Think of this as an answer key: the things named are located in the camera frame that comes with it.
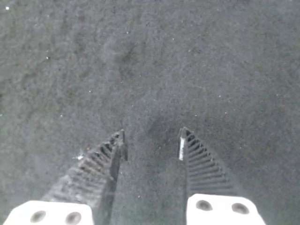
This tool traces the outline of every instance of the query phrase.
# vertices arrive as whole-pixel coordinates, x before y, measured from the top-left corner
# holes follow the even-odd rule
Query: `screw hole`
[[[209,202],[205,200],[200,200],[196,204],[197,209],[203,210],[203,211],[211,211],[212,206]]]
[[[38,223],[41,222],[45,218],[46,212],[45,211],[37,211],[35,212],[30,219],[30,222],[32,223]]]
[[[249,213],[249,209],[241,204],[241,203],[235,203],[232,205],[232,210],[234,212],[240,213],[240,214],[248,214]]]
[[[76,225],[81,220],[81,214],[79,212],[72,212],[66,218],[66,224]]]

